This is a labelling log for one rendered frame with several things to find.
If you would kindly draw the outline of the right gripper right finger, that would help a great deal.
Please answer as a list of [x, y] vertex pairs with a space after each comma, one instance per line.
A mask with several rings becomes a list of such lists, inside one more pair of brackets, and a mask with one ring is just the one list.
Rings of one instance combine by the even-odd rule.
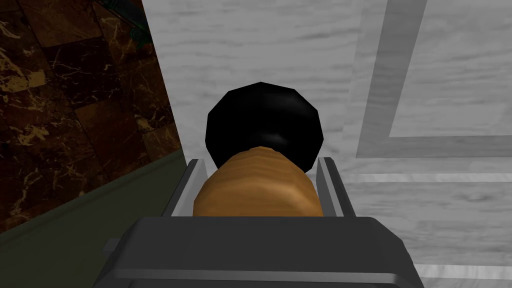
[[356, 217], [340, 173], [331, 157], [319, 157], [316, 191], [324, 217]]

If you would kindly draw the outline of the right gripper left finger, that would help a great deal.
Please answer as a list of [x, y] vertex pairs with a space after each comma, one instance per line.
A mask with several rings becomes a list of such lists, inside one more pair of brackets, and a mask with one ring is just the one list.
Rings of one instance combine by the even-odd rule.
[[192, 159], [175, 188], [163, 217], [192, 217], [194, 201], [208, 179], [204, 159]]

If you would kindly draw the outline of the black and wooden door knob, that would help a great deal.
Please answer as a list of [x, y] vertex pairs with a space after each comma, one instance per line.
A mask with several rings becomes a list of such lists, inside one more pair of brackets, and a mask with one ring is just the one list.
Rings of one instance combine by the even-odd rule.
[[293, 88], [257, 82], [227, 92], [207, 116], [216, 171], [194, 217], [322, 217], [307, 172], [324, 141], [319, 112]]

